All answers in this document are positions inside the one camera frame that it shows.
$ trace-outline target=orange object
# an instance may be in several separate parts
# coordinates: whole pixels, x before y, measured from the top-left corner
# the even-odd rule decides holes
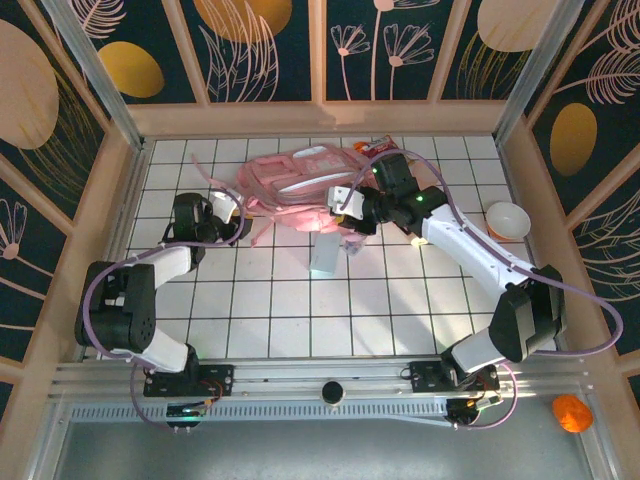
[[[593,424],[589,407],[575,395],[560,395],[553,401],[553,414],[567,432],[582,433]]]

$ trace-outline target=gold circle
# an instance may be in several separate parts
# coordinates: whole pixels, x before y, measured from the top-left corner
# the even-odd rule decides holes
[[[478,34],[499,52],[532,50],[549,23],[557,0],[482,0]]]
[[[160,65],[146,50],[129,42],[113,42],[98,52],[116,88],[136,98],[160,93],[164,76]]]
[[[232,42],[247,43],[249,14],[245,0],[194,0],[193,3],[204,23],[217,35]],[[291,0],[246,0],[246,3],[256,18],[264,18],[274,37],[284,30],[291,19]],[[255,36],[252,31],[249,42],[255,41]]]
[[[570,103],[553,122],[551,164],[560,175],[575,175],[591,157],[597,136],[598,122],[589,107]]]
[[[58,122],[58,84],[47,56],[31,37],[0,20],[0,138],[39,148]]]

